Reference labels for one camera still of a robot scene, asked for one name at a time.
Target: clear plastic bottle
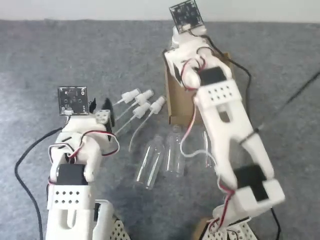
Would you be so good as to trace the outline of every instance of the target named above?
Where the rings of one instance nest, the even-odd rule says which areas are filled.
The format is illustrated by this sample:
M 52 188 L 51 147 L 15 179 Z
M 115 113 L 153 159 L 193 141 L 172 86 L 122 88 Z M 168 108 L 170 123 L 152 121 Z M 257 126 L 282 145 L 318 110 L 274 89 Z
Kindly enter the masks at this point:
M 206 150 L 207 152 L 210 152 L 211 144 L 210 144 L 210 139 L 206 130 L 203 131 L 202 137 L 203 137 L 203 149 Z M 212 168 L 214 166 L 212 159 L 208 156 L 208 154 L 204 155 L 204 159 L 205 159 L 206 168 Z
M 143 159 L 135 175 L 135 182 L 143 185 L 149 190 L 152 189 L 164 159 L 164 155 L 165 147 L 163 138 L 156 135 L 153 140 L 149 141 L 145 146 Z
M 180 152 L 183 134 L 179 125 L 174 125 L 166 139 L 164 171 L 167 175 L 182 177 L 185 172 L 185 157 Z

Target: spray nozzle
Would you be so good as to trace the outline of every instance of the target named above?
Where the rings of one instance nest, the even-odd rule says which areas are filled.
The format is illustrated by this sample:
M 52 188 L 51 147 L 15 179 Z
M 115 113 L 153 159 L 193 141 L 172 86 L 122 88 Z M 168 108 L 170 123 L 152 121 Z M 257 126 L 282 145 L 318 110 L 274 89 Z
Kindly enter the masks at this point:
M 125 102 L 126 104 L 129 103 L 129 102 L 131 102 L 131 101 L 132 101 L 133 99 L 135 99 L 135 97 L 138 96 L 140 93 L 141 93 L 141 92 L 140 92 L 139 88 L 136 88 L 136 89 L 134 89 L 134 90 L 132 90 L 132 91 L 127 91 L 127 92 L 121 94 L 121 99 L 120 99 L 119 101 L 117 101 L 117 102 L 114 104 L 114 106 L 115 106 L 115 105 L 118 105 L 118 104 L 120 104 L 120 103 L 122 103 L 122 102 Z
M 160 96 L 154 103 L 150 106 L 150 111 L 152 114 L 158 114 L 166 102 L 166 98 L 164 96 Z
M 133 116 L 140 119 L 145 115 L 145 113 L 148 111 L 149 108 L 150 108 L 150 103 L 145 102 L 144 104 L 142 104 L 141 106 L 138 106 L 135 110 L 132 111 Z
M 154 95 L 154 91 L 152 91 L 151 89 L 143 92 L 143 93 L 140 93 L 138 96 L 135 97 L 135 101 L 141 106 L 143 105 L 144 103 L 147 102 L 147 100 L 149 98 L 151 98 L 152 96 Z

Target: white wire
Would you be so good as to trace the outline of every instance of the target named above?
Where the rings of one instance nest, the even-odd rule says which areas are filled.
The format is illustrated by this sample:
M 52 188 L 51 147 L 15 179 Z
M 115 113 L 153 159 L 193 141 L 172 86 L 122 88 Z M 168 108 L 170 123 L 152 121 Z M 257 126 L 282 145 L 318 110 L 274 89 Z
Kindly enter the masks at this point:
M 124 129 L 133 119 L 135 119 L 136 116 L 134 115 L 133 117 L 131 117 L 122 127 L 120 127 L 115 133 L 114 135 L 117 135 L 122 129 Z
M 113 134 L 108 134 L 109 136 L 112 136 L 114 139 L 115 139 L 115 141 L 116 141 L 116 144 L 118 144 L 118 149 L 113 153 L 113 154 L 116 154 L 117 152 L 119 152 L 119 150 L 120 150 L 120 143 L 119 143 L 119 141 L 118 141 L 118 139 L 117 139 L 117 137 L 115 136 L 115 135 L 113 135 Z
M 116 144 L 118 145 L 117 150 L 116 150 L 113 154 L 116 154 L 117 152 L 119 152 L 119 150 L 120 150 L 120 143 L 119 143 L 117 137 L 116 137 L 114 134 L 108 133 L 108 132 L 98 132 L 98 131 L 97 131 L 97 132 L 90 132 L 89 134 L 105 134 L 105 135 L 107 135 L 107 136 L 111 136 L 112 138 L 115 139 Z
M 140 124 L 140 126 L 137 127 L 137 129 L 132 134 L 132 137 L 131 137 L 130 143 L 129 143 L 129 148 L 128 148 L 129 152 L 131 151 L 131 147 L 132 147 L 132 144 L 133 144 L 133 141 L 134 141 L 134 138 L 135 138 L 136 134 L 144 126 L 144 124 L 152 116 L 152 114 L 153 114 L 153 112 L 150 112 L 150 114 L 146 117 L 146 119 Z
M 137 102 L 134 102 L 131 104 L 126 110 L 123 111 L 123 113 L 120 114 L 120 116 L 116 117 L 115 121 L 118 121 L 120 118 L 122 118 L 130 109 L 132 109 L 135 105 L 137 105 Z
M 69 154 L 69 156 L 71 156 L 71 155 L 75 152 L 74 149 L 72 149 L 71 146 L 70 146 L 69 144 L 67 144 L 67 143 L 59 142 L 59 143 L 51 144 L 51 145 L 49 146 L 49 148 L 48 148 L 49 160 L 50 160 L 51 163 L 54 162 L 54 160 L 52 159 L 52 155 L 51 155 L 51 150 L 52 150 L 52 148 L 53 148 L 53 147 L 61 147 L 61 146 L 67 147 L 67 148 L 69 148 L 69 149 L 71 150 L 71 152 L 72 152 L 71 154 L 70 154 L 70 153 L 67 153 L 67 154 Z
M 108 132 L 99 132 L 99 130 L 90 132 L 90 133 L 88 133 L 88 135 L 89 135 L 89 134 L 105 134 L 105 135 L 107 135 L 107 136 L 113 137 L 113 138 L 115 139 L 117 145 L 118 145 L 118 148 L 117 148 L 116 152 L 114 152 L 113 154 L 116 154 L 117 152 L 119 152 L 119 150 L 120 150 L 120 143 L 119 143 L 117 137 L 116 137 L 114 134 L 108 133 Z M 79 146 L 70 156 L 73 156 L 73 155 L 75 154 L 75 152 L 79 151 L 79 150 L 84 146 L 85 142 L 86 142 L 86 140 L 84 140 L 84 141 L 80 144 L 80 146 Z
M 194 156 L 196 156 L 196 155 L 198 155 L 198 154 L 206 154 L 206 155 L 208 155 L 208 156 L 212 159 L 214 165 L 217 166 L 217 161 L 216 161 L 215 157 L 214 157 L 209 151 L 207 151 L 207 150 L 199 149 L 199 150 L 196 150 L 196 151 L 193 152 L 193 153 L 185 153 L 185 152 L 183 151 L 184 142 L 185 142 L 186 138 L 188 137 L 188 135 L 189 135 L 192 127 L 193 127 L 194 124 L 195 124 L 196 112 L 197 112 L 196 106 L 194 106 L 194 111 L 193 111 L 192 120 L 191 120 L 190 125 L 189 125 L 188 129 L 186 130 L 186 132 L 185 132 L 182 140 L 181 140 L 181 143 L 180 143 L 180 152 L 181 152 L 181 154 L 182 154 L 184 157 L 186 157 L 186 158 L 193 158 Z

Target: robotic arm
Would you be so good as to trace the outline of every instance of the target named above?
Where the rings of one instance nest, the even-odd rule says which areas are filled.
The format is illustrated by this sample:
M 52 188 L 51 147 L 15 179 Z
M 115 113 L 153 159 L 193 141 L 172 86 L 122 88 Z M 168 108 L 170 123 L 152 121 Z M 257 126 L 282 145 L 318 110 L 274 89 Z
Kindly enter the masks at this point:
M 224 205 L 213 211 L 217 231 L 266 212 L 283 202 L 285 195 L 258 134 L 242 144 L 252 164 L 238 169 L 231 166 L 231 140 L 240 142 L 253 132 L 253 127 L 231 69 L 214 56 L 210 44 L 201 37 L 205 34 L 204 25 L 183 33 L 178 33 L 175 27 L 172 49 L 164 56 L 171 75 L 181 87 L 196 90 L 193 100 L 211 141 L 218 184 L 222 181 L 226 186 L 228 197 Z
M 80 101 L 82 94 L 77 94 L 79 89 L 64 87 L 61 92 L 65 96 L 59 95 L 60 109 L 68 109 L 68 121 L 49 147 L 52 166 L 46 240 L 113 240 L 120 234 L 123 240 L 130 240 L 114 215 L 113 205 L 107 200 L 96 200 L 95 194 L 94 182 L 103 157 L 119 150 L 117 138 L 110 131 L 112 112 L 104 104 L 93 114 L 95 107 L 91 104 L 90 112 L 84 114 L 83 106 L 88 102 L 81 106 L 84 101 Z

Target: white plastic bracket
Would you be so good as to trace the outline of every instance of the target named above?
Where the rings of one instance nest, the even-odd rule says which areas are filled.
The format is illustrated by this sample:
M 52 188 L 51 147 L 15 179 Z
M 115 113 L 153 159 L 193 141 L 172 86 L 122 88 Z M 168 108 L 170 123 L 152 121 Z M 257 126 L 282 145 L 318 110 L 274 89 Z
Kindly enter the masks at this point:
M 98 110 L 95 113 L 96 122 L 105 125 L 110 119 L 110 110 Z
M 93 188 L 90 185 L 49 186 L 47 209 L 84 210 L 95 207 Z
M 237 178 L 229 161 L 230 141 L 241 141 L 253 128 L 242 104 L 242 98 L 234 80 L 201 86 L 195 97 L 205 128 L 211 140 L 212 153 L 217 161 L 216 172 L 229 188 L 237 189 Z M 226 112 L 229 121 L 220 117 Z M 258 134 L 243 144 L 253 162 L 259 164 L 265 177 L 272 179 L 274 169 Z

